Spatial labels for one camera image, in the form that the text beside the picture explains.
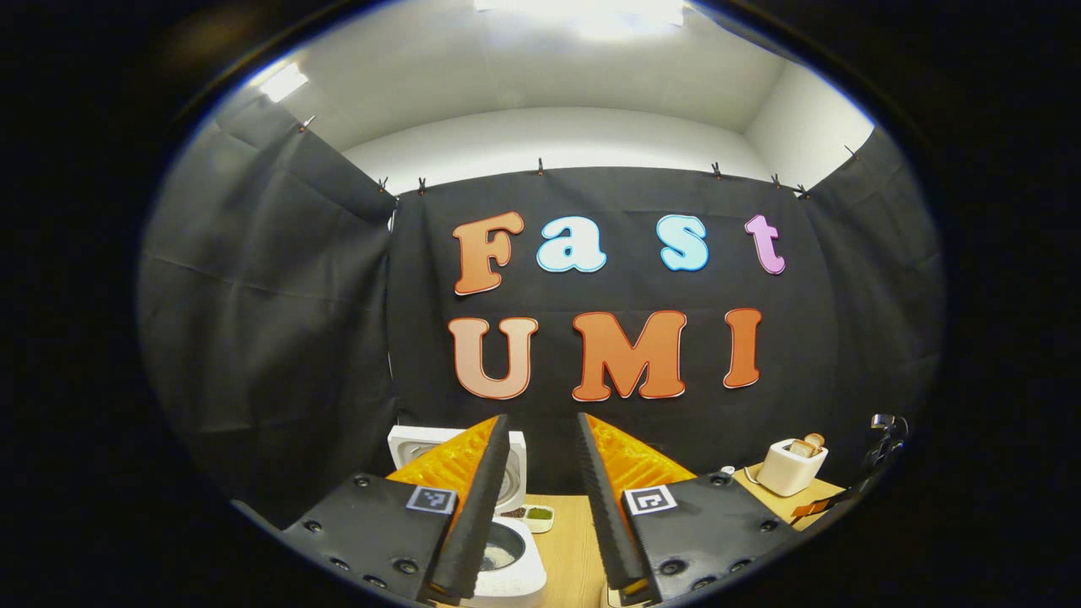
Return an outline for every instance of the wooden table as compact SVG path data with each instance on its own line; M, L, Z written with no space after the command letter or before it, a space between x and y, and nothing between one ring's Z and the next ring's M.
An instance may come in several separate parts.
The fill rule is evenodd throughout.
M758 463L748 466L747 470L750 471L751 477L758 478L758 470L762 468L762 463ZM750 493L755 494L755 498L762 501L762 504L768 506L770 511L777 514L782 520L785 523L791 523L792 520L792 510L797 506L803 506L804 504L812 503L816 500L828 499L829 497L840 492L844 488L838 488L837 486L830 484L829 481L823 481L822 479L812 479L811 485L808 486L800 492L797 492L788 498L778 497L777 494L771 492L765 488L765 486L757 486L747 478L747 474L743 468L736 471L733 475L739 485L750 490ZM811 524L818 520L819 517L825 515L824 513L816 513L814 515L808 515L806 517L800 519L796 523L792 528L797 530L803 530Z
M756 464L748 467L751 476L756 476L761 466ZM792 520L792 510L797 506L831 497L842 489L815 479L802 492L782 498L762 486L751 484L743 470L737 471L734 478L784 521ZM533 534L537 551L540 553L540 560L548 573L545 600L542 606L599 608L602 598L606 596L608 584L604 580L604 565L601 563L600 550L597 546L589 499L585 495L526 494L525 503L550 506L556 511L551 530ZM819 517L820 513L804 517L793 528L803 530Z

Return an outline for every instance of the screw hole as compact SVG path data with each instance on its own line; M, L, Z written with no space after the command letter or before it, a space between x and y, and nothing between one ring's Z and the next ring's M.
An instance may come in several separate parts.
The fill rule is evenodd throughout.
M729 572L738 572L739 570L743 570L745 566L749 565L750 565L750 559L740 559L739 561L733 564L731 568L729 568Z
M691 591L694 591L696 589L702 589L713 582L717 582L717 577L706 577L705 579L699 579L695 581L694 585L691 586Z
M684 569L686 569L686 564L684 564L679 559L669 559L668 561L665 561L664 564L660 565L660 573L665 574L666 577L678 574L682 572Z
M404 572L406 574L415 574L418 570L416 563L412 559L399 559L398 561L395 561L395 568L399 572Z

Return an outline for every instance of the orange letter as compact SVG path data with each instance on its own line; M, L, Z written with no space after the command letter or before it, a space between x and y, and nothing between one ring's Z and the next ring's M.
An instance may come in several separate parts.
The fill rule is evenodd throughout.
M740 388L758 382L755 329L761 320L762 313L755 308L735 308L724 315L724 322L732 328L732 364L724 376L725 388Z
M510 262L510 237L507 233L496 233L488 240L488 234L507 230L517 235L524 227L522 216L511 211L454 228L454 238L462 248L462 278L454 283L454 293L469 295L499 287L503 278L492 272L488 260L495 257L496 264L506 266Z
M454 334L454 371L466 391L486 399L510 399L530 385L530 336L536 319L509 318L499 321L507 334L507 378L492 380L484 374L480 339L488 333L484 319L454 319L448 326Z
M612 395L604 384L608 369L619 396L635 392L646 366L639 395L646 399L666 399L683 394L679 379L679 339L686 315L675 310L653 313L645 321L638 343L630 345L627 334L612 313L586 313L574 318L574 329L582 332L582 385L571 396L578 401L603 401Z

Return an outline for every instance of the pink letter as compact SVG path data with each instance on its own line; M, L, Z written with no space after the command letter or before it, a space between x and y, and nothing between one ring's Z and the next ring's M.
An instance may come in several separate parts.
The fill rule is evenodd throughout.
M771 275L779 275L785 269L785 259L778 257L773 251L773 239L777 238L777 228L765 223L763 215L756 215L744 224L748 235L755 237L755 249L758 250L758 262Z

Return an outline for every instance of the cable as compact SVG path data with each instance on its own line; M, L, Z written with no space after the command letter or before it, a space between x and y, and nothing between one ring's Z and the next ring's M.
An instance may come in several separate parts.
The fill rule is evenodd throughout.
M753 477L750 476L750 467L749 466L745 466L744 467L744 475L747 476L747 480L750 481L751 484L755 484L756 486L761 486L761 484L758 483L758 479L756 479L756 478L753 478Z

